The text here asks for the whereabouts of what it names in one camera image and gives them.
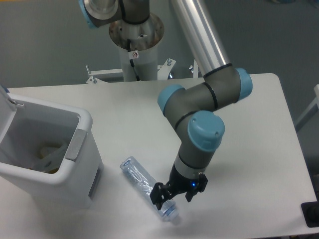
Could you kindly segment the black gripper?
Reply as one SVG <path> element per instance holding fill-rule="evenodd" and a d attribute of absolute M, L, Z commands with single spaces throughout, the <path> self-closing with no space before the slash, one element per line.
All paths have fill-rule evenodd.
<path fill-rule="evenodd" d="M 161 182 L 155 183 L 150 199 L 152 204 L 160 210 L 163 204 L 173 199 L 178 194 L 186 193 L 185 198 L 191 202 L 197 193 L 204 192 L 208 179 L 204 173 L 199 173 L 194 179 L 182 176 L 173 165 L 169 175 L 169 181 L 166 184 Z"/>

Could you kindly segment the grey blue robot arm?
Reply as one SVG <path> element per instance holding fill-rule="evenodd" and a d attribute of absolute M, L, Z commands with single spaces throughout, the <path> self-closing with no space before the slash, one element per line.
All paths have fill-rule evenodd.
<path fill-rule="evenodd" d="M 112 41 L 124 50 L 128 67 L 123 72 L 132 72 L 133 80 L 141 81 L 141 53 L 154 48 L 163 33 L 149 1 L 81 0 L 79 5 L 91 28 L 109 25 Z M 170 85 L 158 96 L 161 112 L 181 140 L 169 181 L 157 182 L 150 194 L 158 209 L 178 194 L 191 201 L 205 190 L 204 172 L 225 132 L 224 122 L 214 112 L 248 97 L 253 89 L 250 75 L 230 63 L 205 3 L 173 0 L 171 5 L 204 81 L 189 89 Z"/>

